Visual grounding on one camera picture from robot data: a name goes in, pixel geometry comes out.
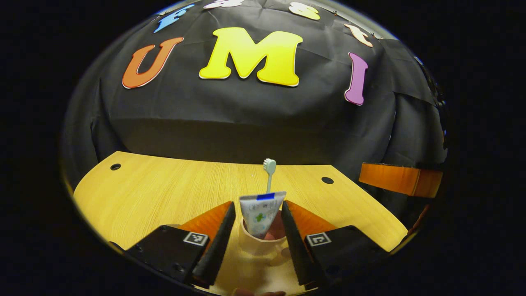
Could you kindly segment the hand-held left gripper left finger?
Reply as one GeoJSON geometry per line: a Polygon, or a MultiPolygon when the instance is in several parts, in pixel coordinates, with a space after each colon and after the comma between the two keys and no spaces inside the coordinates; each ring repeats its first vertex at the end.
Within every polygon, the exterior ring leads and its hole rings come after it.
{"type": "Polygon", "coordinates": [[[174,282],[209,288],[214,285],[235,223],[235,205],[227,201],[173,227],[162,225],[124,255],[174,282]]]}

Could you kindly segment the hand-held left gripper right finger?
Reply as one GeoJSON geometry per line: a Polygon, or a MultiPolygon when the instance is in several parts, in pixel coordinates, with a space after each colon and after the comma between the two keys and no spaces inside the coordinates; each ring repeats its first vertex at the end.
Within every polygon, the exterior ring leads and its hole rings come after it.
{"type": "Polygon", "coordinates": [[[281,220],[298,283],[325,288],[342,283],[388,257],[356,226],[335,227],[291,201],[284,201],[281,220]]]}

